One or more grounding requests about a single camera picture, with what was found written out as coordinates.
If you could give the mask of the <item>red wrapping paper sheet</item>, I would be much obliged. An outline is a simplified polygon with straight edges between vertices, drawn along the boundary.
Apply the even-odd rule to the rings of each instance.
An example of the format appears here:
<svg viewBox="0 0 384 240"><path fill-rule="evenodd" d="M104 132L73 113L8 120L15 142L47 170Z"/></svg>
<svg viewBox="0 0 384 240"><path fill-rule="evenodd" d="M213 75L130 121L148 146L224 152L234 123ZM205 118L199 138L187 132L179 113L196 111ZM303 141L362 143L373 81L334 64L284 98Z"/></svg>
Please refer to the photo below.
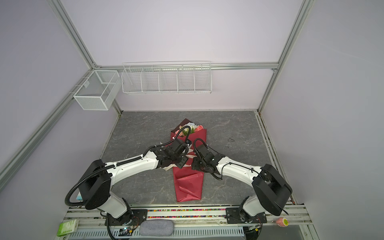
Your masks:
<svg viewBox="0 0 384 240"><path fill-rule="evenodd" d="M184 119L174 130L171 131L171 139L173 140L182 127L187 123L192 123L188 119ZM195 139L207 140L207 130L204 128L201 131L190 133L188 141L191 142L189 153L194 153L193 142ZM197 201L202 198L204 173L192 170L191 167L186 168L172 168L173 178L176 192L176 199L178 203Z"/></svg>

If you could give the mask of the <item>cream ribbon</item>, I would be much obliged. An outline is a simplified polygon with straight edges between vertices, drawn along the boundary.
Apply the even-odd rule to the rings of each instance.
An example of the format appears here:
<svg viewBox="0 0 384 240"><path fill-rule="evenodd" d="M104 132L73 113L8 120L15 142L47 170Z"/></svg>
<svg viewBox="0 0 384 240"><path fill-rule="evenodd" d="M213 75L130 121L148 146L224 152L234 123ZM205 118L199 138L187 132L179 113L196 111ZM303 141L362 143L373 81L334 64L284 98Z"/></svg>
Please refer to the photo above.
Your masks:
<svg viewBox="0 0 384 240"><path fill-rule="evenodd" d="M181 169L181 168L191 167L192 162L193 162L193 158L195 156L196 156L195 154L189 153L189 154L185 155L184 157L182 157L181 161L179 161L178 163L171 163L169 166L163 167L163 170L168 171L171 168Z"/></svg>

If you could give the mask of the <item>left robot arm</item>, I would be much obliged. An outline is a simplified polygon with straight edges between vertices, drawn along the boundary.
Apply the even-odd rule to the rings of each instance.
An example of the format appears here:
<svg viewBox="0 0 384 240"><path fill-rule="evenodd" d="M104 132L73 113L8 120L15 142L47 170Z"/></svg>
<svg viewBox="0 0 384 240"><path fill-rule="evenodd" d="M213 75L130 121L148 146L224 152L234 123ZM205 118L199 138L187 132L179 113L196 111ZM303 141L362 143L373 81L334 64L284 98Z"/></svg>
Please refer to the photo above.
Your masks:
<svg viewBox="0 0 384 240"><path fill-rule="evenodd" d="M182 168L188 161L187 153L192 142L189 139L173 139L165 144L148 147L145 152L133 158L104 163L91 163L81 179L65 197L68 207L84 206L87 210L100 210L107 214L107 221L128 225L134 213L124 198L112 192L113 186L141 172L176 165Z"/></svg>

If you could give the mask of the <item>single pink fake rose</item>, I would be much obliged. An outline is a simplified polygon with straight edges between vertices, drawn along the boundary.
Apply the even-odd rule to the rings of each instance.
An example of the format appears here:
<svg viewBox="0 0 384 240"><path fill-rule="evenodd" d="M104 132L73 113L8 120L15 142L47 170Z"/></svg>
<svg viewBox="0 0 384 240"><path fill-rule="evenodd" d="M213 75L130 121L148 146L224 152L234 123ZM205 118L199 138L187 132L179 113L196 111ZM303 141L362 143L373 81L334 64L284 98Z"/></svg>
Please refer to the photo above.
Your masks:
<svg viewBox="0 0 384 240"><path fill-rule="evenodd" d="M199 126L196 127L195 132L201 131L203 129L204 129L204 127L202 125L199 125Z"/></svg>

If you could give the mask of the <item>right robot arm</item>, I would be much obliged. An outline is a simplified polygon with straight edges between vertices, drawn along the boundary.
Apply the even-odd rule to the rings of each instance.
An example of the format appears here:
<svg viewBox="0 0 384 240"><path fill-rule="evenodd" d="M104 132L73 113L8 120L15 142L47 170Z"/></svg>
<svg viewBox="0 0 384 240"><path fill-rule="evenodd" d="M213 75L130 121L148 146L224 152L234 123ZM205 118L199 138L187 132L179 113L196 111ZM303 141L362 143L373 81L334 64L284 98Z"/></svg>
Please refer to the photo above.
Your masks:
<svg viewBox="0 0 384 240"><path fill-rule="evenodd" d="M224 176L234 178L253 187L255 191L255 194L246 197L238 208L226 209L229 224L252 223L256 220L263 224L266 222L263 217L266 212L273 216L287 214L284 207L293 190L272 165L246 165L223 154L215 154L205 145L195 148L194 153L196 156L193 158L193 170L211 174L220 181Z"/></svg>

